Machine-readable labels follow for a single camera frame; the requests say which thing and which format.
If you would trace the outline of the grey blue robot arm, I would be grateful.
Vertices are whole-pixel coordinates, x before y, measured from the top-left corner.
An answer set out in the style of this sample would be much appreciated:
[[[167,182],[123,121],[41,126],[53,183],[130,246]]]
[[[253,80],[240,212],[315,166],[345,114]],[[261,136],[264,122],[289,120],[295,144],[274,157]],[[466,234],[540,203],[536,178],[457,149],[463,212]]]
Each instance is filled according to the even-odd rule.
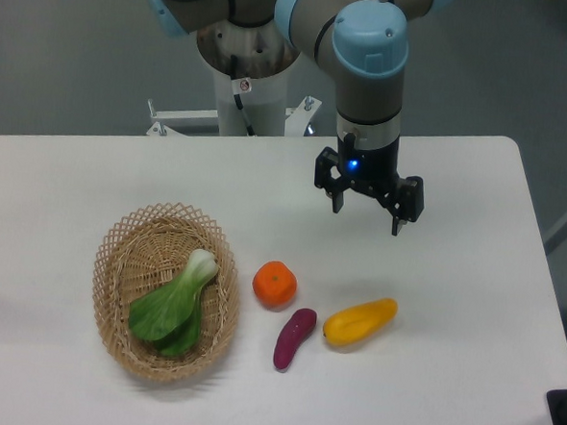
[[[224,136],[284,135],[290,67],[307,57],[325,72],[337,144],[316,158],[314,183],[334,210],[346,190],[377,200],[394,230],[424,209],[422,179],[397,168],[407,24],[451,1],[148,0],[167,34],[196,36]]]

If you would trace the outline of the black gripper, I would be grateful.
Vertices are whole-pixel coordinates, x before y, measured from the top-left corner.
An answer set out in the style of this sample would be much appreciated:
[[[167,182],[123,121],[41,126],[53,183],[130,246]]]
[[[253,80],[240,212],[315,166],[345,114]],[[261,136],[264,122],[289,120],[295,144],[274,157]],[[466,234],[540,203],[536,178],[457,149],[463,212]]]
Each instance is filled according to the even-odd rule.
[[[400,140],[378,149],[358,149],[354,134],[338,140],[338,153],[323,148],[315,158],[314,184],[332,200],[332,211],[344,205],[348,188],[379,201],[392,216],[391,234],[396,237],[404,225],[416,222],[425,209],[424,181],[419,176],[403,179],[397,170]]]

